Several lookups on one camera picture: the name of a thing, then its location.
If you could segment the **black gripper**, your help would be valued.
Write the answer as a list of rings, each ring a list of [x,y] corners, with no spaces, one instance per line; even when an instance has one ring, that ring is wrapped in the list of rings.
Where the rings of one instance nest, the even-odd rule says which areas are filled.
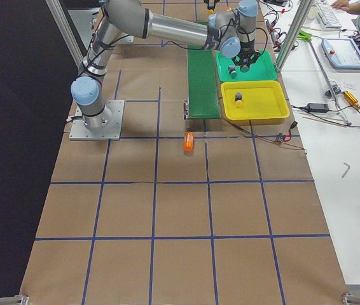
[[[233,57],[233,63],[241,68],[250,68],[260,58],[261,52],[255,49],[241,49],[237,56]]]
[[[204,3],[207,5],[208,9],[215,9],[216,4],[219,2],[220,0],[204,0]]]

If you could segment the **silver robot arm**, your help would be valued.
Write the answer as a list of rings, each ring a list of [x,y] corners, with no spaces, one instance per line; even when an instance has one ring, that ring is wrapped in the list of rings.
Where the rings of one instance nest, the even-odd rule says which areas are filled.
[[[92,132],[110,125],[113,117],[102,99],[102,82],[112,52],[123,36],[152,36],[203,50],[218,50],[243,72],[261,56],[254,47],[256,1],[240,1],[234,9],[213,13],[206,25],[153,13],[140,1],[106,1],[101,11],[102,20],[71,85],[82,124]]]

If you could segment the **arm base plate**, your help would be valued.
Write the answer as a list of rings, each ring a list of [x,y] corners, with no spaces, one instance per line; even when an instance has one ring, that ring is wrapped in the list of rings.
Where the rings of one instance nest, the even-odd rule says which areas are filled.
[[[77,106],[69,134],[70,140],[119,140],[125,100],[103,100],[104,110],[98,116],[84,116]]]

